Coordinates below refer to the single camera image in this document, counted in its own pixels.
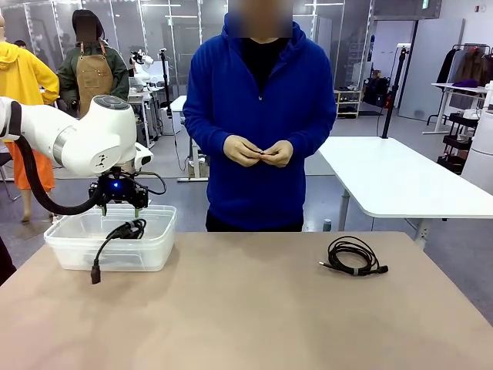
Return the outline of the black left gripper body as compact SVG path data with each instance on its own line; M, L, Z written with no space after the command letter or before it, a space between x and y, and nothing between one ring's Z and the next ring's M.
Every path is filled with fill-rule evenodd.
M138 185L132 177L100 176L89 187L89 198L96 198L96 205L106 208L110 202L128 203L135 209L148 207L148 190Z

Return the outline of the person's right hand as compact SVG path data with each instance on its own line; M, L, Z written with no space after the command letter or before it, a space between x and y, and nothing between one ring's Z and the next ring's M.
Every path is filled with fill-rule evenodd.
M262 150L246 138L229 135L223 144L223 152L227 158L242 167L251 167L260 161Z

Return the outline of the person's left hand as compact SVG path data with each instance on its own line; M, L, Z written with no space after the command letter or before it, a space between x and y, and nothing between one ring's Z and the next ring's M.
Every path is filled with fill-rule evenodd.
M288 140L280 140L262 152L261 160L271 166L283 168L290 162L292 155L292 144Z

